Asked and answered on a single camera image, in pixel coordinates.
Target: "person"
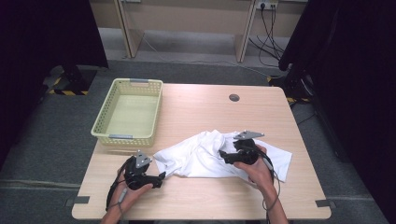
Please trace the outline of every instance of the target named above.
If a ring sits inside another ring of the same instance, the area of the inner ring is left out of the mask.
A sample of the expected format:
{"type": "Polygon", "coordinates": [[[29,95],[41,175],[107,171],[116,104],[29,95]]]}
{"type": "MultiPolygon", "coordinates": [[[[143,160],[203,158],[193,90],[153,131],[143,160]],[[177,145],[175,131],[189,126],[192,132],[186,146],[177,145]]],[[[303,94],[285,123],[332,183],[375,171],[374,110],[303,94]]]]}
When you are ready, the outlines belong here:
{"type": "MultiPolygon", "coordinates": [[[[263,152],[266,152],[267,150],[265,147],[259,145],[256,146],[263,152]]],[[[289,223],[283,210],[282,203],[278,199],[270,171],[268,170],[264,161],[257,160],[251,165],[237,161],[234,162],[233,165],[236,168],[244,170],[248,174],[249,180],[257,185],[257,189],[262,193],[262,197],[265,200],[266,208],[268,208],[267,214],[271,220],[271,223],[289,223]]],[[[117,223],[122,218],[122,213],[128,211],[140,198],[140,196],[152,188],[152,184],[147,184],[140,189],[132,190],[127,187],[125,181],[123,180],[124,177],[121,175],[119,178],[120,183],[113,193],[107,213],[102,218],[102,224],[117,223]],[[119,198],[125,189],[127,190],[125,197],[123,198],[122,202],[118,204],[119,198]]]]}

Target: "green plastic basket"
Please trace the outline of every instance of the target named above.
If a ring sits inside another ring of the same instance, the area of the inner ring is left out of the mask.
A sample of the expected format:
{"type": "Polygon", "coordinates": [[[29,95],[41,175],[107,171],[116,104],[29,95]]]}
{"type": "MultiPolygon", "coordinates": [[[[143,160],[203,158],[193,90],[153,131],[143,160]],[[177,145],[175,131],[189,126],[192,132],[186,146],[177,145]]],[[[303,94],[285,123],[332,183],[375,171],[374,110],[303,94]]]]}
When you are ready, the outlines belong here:
{"type": "Polygon", "coordinates": [[[151,147],[162,95],[160,80],[114,79],[91,134],[103,145],[151,147]]]}

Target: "yellow basket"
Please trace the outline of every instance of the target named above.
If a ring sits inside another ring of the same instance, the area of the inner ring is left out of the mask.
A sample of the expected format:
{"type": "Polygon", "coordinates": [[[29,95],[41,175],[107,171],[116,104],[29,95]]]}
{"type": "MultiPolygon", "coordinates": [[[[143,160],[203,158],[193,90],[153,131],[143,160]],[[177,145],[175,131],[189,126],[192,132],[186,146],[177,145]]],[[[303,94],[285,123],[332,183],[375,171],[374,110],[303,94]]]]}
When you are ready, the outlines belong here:
{"type": "Polygon", "coordinates": [[[91,134],[103,145],[151,147],[162,96],[160,80],[114,79],[91,134]]]}

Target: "white outlet plate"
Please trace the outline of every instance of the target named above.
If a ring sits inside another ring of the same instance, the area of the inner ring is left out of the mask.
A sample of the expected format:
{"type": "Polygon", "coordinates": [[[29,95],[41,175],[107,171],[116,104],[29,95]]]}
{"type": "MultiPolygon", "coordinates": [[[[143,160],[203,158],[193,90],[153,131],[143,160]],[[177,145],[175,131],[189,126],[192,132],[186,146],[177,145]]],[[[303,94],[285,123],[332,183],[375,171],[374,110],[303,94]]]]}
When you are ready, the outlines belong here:
{"type": "Polygon", "coordinates": [[[256,8],[259,10],[262,10],[262,3],[265,4],[264,10],[274,10],[277,8],[278,1],[277,0],[259,0],[257,2],[256,8]]]}

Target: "crumpled white garment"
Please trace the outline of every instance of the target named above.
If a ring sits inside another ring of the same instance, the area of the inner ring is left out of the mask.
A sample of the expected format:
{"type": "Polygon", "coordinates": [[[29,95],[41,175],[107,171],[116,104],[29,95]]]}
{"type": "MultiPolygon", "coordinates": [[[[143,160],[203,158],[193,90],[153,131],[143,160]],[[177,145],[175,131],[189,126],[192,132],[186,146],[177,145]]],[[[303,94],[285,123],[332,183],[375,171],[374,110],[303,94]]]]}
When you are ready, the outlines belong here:
{"type": "MultiPolygon", "coordinates": [[[[182,175],[187,177],[230,177],[239,176],[248,180],[248,174],[232,164],[226,164],[219,155],[219,150],[235,153],[233,139],[235,133],[213,132],[198,133],[172,147],[163,149],[154,154],[160,173],[169,175],[182,175]]],[[[273,147],[263,141],[254,139],[256,144],[267,148],[267,155],[274,165],[277,178],[285,182],[291,153],[273,147]]]]}

